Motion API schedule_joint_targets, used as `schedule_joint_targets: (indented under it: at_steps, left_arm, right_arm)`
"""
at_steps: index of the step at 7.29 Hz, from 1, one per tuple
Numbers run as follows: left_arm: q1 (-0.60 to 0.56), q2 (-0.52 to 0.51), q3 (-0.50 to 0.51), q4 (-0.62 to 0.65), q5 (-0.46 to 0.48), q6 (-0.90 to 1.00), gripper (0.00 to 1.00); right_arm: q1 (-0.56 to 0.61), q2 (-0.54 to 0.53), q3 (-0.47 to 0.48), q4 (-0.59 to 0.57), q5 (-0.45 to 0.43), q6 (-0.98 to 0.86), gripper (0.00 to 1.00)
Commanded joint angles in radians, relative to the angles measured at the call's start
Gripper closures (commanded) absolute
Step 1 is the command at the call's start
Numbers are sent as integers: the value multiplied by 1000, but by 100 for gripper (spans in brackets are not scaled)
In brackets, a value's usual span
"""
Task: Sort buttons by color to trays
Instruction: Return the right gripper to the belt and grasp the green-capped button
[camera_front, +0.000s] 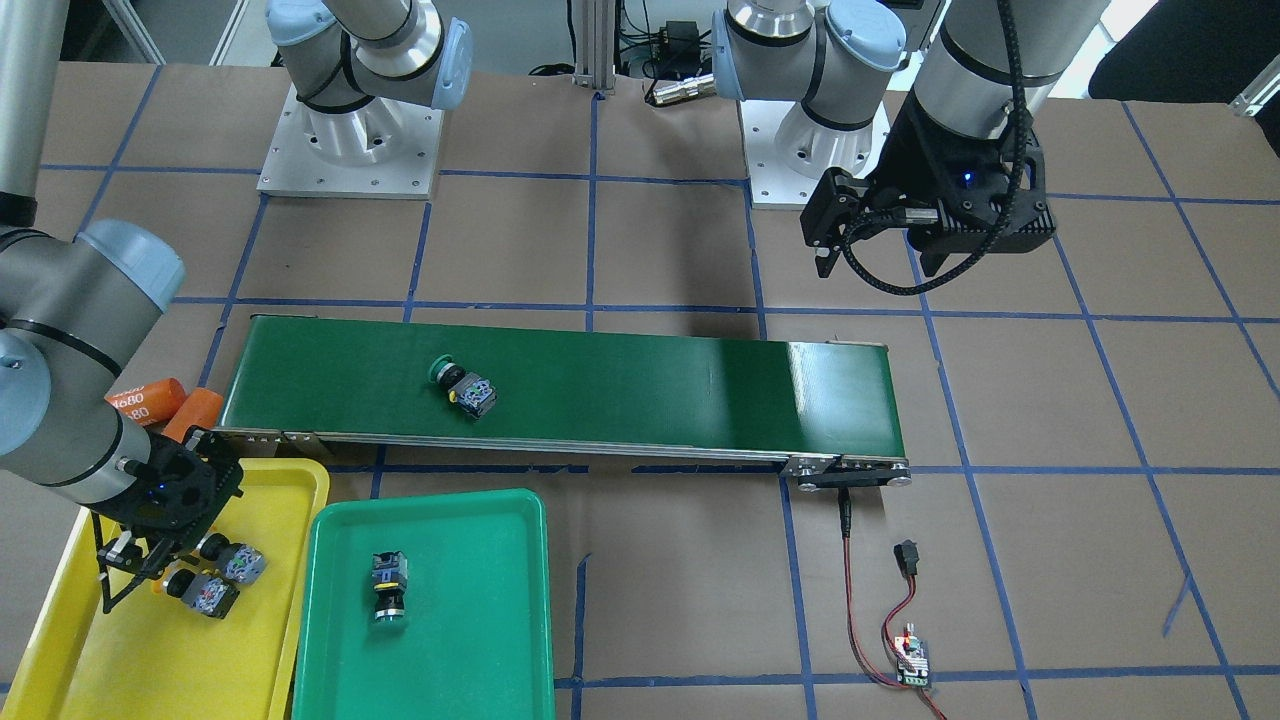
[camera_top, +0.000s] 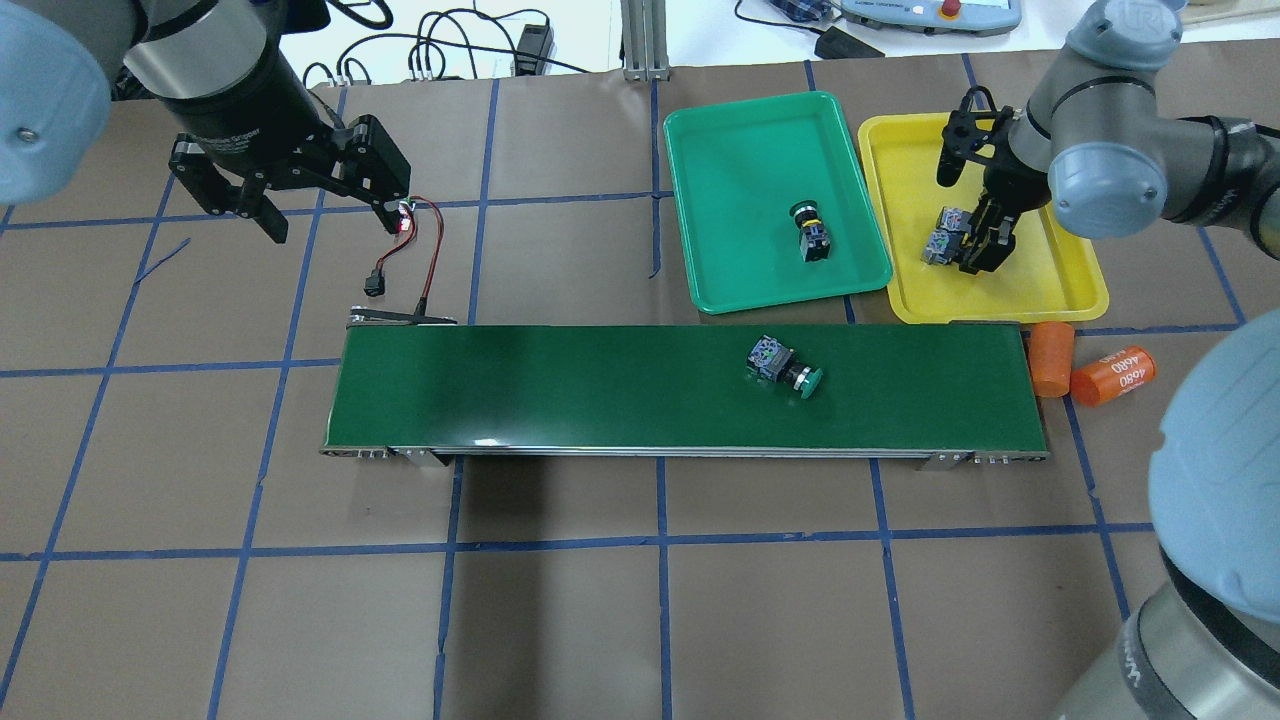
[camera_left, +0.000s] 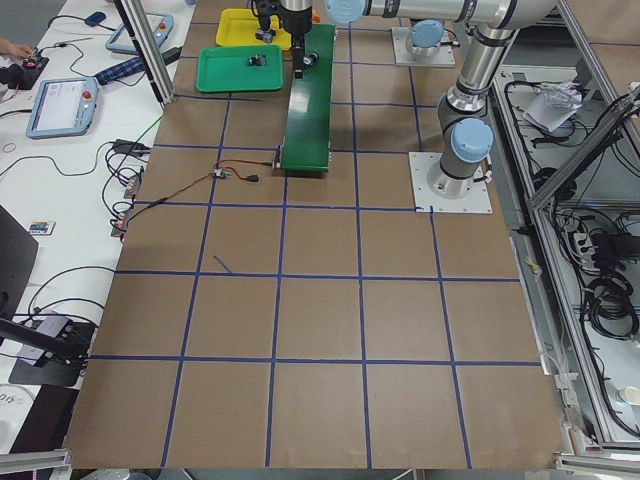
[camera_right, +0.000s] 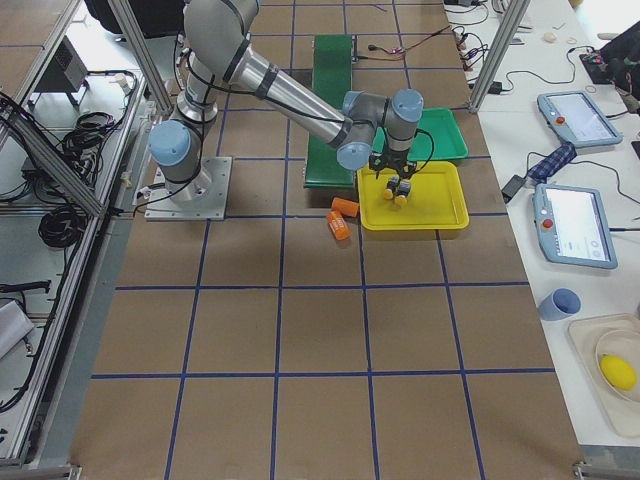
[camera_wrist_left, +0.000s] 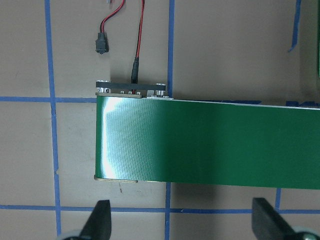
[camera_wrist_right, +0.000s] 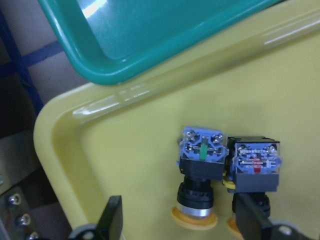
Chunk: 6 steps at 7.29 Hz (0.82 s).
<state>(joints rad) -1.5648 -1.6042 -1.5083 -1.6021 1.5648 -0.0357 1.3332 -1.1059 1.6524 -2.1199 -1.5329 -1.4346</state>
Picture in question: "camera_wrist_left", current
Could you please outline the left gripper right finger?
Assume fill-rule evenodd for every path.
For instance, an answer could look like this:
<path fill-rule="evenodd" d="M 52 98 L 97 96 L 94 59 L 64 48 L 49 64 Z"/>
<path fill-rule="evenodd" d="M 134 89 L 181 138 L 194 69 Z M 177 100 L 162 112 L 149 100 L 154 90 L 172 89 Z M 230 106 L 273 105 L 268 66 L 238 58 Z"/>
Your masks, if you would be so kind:
<path fill-rule="evenodd" d="M 262 197 L 252 199 L 251 228 L 257 240 L 294 240 L 296 232 Z"/>

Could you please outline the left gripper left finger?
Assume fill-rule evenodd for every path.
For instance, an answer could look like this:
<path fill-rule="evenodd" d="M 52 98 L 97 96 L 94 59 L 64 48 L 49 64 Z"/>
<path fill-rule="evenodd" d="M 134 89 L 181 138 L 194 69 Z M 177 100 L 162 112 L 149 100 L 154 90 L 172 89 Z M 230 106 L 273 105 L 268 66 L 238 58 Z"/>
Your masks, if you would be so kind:
<path fill-rule="evenodd" d="M 111 205 L 109 200 L 99 200 L 82 228 L 81 240 L 109 240 L 112 233 Z"/>

